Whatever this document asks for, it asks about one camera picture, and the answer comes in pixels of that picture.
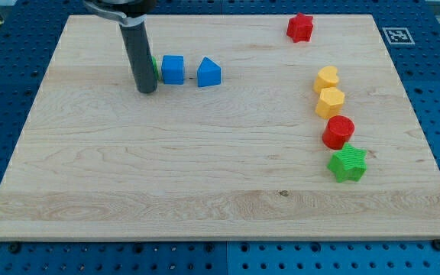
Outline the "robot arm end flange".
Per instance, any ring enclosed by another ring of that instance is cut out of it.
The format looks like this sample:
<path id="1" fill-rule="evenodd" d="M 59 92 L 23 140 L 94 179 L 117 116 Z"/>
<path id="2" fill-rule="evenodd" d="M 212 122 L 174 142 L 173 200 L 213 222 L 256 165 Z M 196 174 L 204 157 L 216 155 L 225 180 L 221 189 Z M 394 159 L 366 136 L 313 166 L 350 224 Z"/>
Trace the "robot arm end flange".
<path id="1" fill-rule="evenodd" d="M 157 0 L 82 0 L 86 10 L 123 27 L 144 23 L 147 13 L 157 6 Z"/>

